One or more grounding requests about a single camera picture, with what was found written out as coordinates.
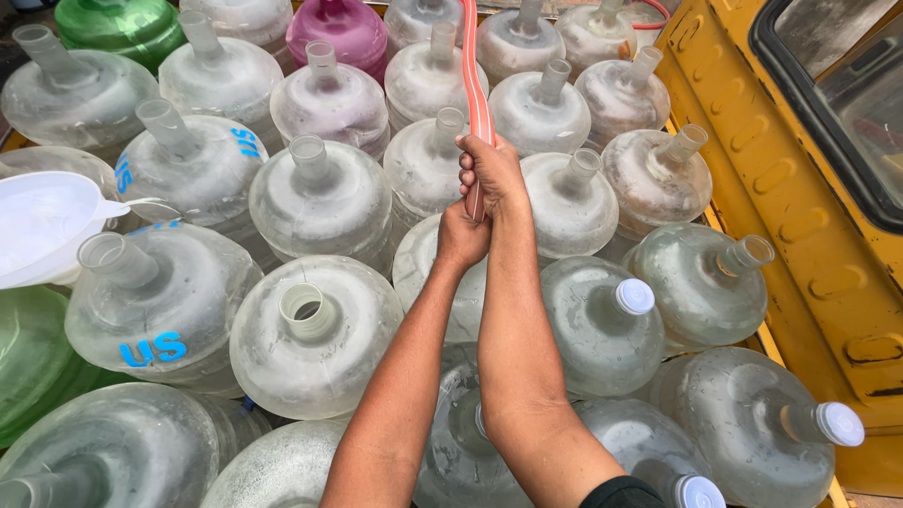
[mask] person's right hand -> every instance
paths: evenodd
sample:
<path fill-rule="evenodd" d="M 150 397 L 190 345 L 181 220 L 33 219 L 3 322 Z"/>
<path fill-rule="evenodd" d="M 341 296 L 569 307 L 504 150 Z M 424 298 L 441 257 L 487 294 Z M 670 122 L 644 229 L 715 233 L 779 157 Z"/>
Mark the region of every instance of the person's right hand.
<path fill-rule="evenodd" d="M 458 136 L 458 148 L 464 153 L 458 159 L 461 164 L 459 179 L 461 194 L 467 195 L 470 186 L 479 178 L 483 190 L 483 207 L 486 214 L 497 219 L 506 209 L 515 213 L 530 213 L 530 199 L 526 195 L 524 176 L 520 172 L 520 160 L 514 145 L 496 134 L 492 146 L 473 134 Z"/>

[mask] white funnel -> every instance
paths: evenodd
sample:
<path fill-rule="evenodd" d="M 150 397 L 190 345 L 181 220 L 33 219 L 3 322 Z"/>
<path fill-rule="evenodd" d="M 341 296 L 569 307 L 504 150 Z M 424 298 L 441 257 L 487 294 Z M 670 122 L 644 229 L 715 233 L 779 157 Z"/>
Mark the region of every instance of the white funnel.
<path fill-rule="evenodd" d="M 63 171 L 0 180 L 0 289 L 75 282 L 81 242 L 128 213 L 86 176 Z"/>

